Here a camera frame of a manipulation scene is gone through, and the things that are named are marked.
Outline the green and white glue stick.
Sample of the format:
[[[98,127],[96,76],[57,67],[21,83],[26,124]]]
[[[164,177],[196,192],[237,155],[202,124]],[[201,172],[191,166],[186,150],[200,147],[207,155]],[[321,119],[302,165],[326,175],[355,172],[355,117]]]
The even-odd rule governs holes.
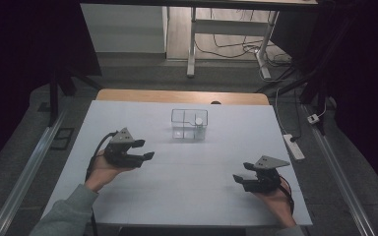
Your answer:
[[[197,117],[195,119],[195,131],[194,131],[194,138],[196,140],[203,140],[205,138],[205,126],[204,121],[202,118]]]

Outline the person's right hand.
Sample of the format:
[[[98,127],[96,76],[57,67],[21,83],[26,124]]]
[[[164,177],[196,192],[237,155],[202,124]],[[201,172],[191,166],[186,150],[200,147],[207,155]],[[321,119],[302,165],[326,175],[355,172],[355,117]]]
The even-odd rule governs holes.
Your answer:
[[[289,228],[296,225],[296,222],[290,211],[290,203],[288,197],[280,189],[276,189],[272,193],[262,194],[255,193],[279,221],[282,228]]]

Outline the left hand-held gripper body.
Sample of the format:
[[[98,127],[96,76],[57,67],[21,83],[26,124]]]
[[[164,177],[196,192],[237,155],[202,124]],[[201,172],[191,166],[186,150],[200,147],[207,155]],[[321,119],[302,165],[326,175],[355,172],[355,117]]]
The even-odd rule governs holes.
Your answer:
[[[143,156],[127,153],[134,141],[127,128],[117,132],[104,149],[106,161],[115,167],[140,168],[144,162]]]

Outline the clear plastic organizer box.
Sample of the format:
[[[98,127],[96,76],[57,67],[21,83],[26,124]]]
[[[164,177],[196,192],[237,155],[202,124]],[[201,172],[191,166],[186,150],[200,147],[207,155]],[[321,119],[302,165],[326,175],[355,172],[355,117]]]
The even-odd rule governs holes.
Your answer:
[[[205,129],[209,124],[209,113],[205,109],[173,109],[171,111],[172,137],[175,139],[196,140],[194,138],[195,119],[204,121]]]

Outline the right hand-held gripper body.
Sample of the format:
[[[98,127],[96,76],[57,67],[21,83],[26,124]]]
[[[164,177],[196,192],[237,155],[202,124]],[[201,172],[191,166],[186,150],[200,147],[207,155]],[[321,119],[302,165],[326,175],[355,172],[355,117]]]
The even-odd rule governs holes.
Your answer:
[[[241,184],[246,192],[270,193],[277,189],[282,181],[278,172],[279,167],[289,166],[289,162],[274,157],[262,155],[254,166],[256,167],[256,178],[244,180]]]

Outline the black metal stand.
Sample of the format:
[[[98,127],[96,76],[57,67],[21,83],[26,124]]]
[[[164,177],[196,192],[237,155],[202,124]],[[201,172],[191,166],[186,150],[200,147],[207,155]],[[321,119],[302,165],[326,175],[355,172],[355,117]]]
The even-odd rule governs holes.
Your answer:
[[[76,87],[72,78],[77,78],[88,86],[101,90],[103,86],[85,74],[81,73],[78,69],[72,66],[64,66],[56,68],[51,76],[49,83],[50,90],[50,120],[49,127],[53,127],[59,116],[59,101],[58,89],[62,89],[63,93],[67,96],[73,96],[76,93]]]

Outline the wooden table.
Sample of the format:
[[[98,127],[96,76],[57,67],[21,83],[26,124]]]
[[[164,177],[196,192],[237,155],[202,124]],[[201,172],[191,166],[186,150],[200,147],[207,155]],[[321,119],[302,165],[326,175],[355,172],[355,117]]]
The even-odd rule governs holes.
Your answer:
[[[163,103],[196,103],[227,105],[269,105],[269,99],[262,93],[175,91],[147,89],[101,89],[96,100],[137,101]]]

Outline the black floor box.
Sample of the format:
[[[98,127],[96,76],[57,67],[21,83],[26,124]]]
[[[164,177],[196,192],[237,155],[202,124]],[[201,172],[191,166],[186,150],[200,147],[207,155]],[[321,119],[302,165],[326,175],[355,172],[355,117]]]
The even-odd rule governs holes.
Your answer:
[[[74,133],[74,128],[60,128],[50,146],[52,150],[66,150],[70,144]]]

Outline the person's left hand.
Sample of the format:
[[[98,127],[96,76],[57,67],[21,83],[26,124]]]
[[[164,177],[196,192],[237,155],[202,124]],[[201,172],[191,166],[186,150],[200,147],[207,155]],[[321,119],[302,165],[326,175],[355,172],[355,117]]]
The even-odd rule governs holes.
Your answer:
[[[105,185],[113,181],[117,175],[126,171],[131,171],[131,168],[115,167],[109,164],[104,157],[104,151],[101,150],[96,155],[91,175],[85,181],[85,186],[97,193]]]

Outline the black curtain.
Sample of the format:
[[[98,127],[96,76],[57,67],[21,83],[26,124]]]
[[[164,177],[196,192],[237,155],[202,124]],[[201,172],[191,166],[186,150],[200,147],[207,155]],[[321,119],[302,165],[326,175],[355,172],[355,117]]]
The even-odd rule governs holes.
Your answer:
[[[101,74],[81,0],[0,0],[0,151],[31,92],[70,69]]]
[[[323,8],[315,12],[280,12],[272,42],[309,73],[352,18],[320,77],[337,103],[338,127],[378,175],[378,0],[318,1]]]

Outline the white table cover sheet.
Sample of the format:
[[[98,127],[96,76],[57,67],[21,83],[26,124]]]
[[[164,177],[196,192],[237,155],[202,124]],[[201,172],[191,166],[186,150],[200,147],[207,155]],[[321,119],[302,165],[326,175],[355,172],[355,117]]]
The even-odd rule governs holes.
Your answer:
[[[68,198],[85,180],[89,161],[108,133],[127,128],[144,140],[137,152],[154,157],[120,174],[94,203],[99,223],[124,226],[248,227],[277,220],[262,201],[234,182],[252,177],[244,163],[267,155],[288,160],[283,135],[270,105],[205,105],[206,137],[175,139],[175,103],[94,101],[50,197]]]

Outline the white desk frame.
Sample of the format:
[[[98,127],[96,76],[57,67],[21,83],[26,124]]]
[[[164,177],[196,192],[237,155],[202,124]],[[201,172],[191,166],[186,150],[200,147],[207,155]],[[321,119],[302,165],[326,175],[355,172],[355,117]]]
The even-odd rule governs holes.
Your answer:
[[[191,25],[190,25],[190,45],[188,52],[187,77],[193,78],[195,74],[195,37],[197,34],[224,34],[224,35],[244,35],[244,36],[262,36],[263,41],[259,49],[254,51],[254,55],[260,67],[261,76],[265,80],[271,78],[265,53],[270,41],[278,11],[270,11],[269,19],[265,22],[243,22],[243,21],[225,21],[212,19],[197,19],[197,9],[191,8]]]

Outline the aluminium rail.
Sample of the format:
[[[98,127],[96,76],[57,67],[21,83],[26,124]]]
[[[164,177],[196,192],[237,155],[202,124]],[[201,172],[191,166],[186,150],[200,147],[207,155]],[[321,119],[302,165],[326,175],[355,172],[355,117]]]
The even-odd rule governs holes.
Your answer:
[[[63,108],[53,124],[44,130],[14,188],[3,204],[0,210],[0,236],[6,235],[66,114],[67,108]]]
[[[361,201],[354,192],[351,183],[349,182],[341,163],[338,160],[333,146],[326,135],[323,135],[315,126],[306,122],[306,126],[311,130],[311,133],[316,140],[316,143],[322,152],[325,161],[330,169],[330,172],[335,180],[346,205],[349,208],[350,214],[361,236],[378,236],[376,230],[368,217]]]

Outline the white power strip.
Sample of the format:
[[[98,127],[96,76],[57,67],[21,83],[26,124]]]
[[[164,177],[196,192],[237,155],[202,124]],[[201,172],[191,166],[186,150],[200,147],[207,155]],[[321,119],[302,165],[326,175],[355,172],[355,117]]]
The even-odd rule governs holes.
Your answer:
[[[291,134],[283,135],[283,139],[287,148],[290,150],[291,154],[293,155],[295,160],[303,160],[305,158],[303,152],[301,151],[297,142],[291,142],[290,139],[293,137]]]

